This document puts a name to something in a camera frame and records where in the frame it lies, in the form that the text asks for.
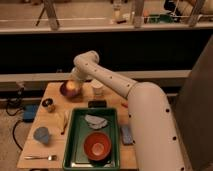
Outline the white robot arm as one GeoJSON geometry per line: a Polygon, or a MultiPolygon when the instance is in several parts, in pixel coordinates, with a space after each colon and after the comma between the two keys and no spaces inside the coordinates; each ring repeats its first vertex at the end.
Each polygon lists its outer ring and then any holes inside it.
{"type": "Polygon", "coordinates": [[[96,51],[76,56],[71,75],[100,81],[128,101],[136,163],[140,171],[186,171],[172,109],[155,83],[137,82],[99,65],[96,51]]]}

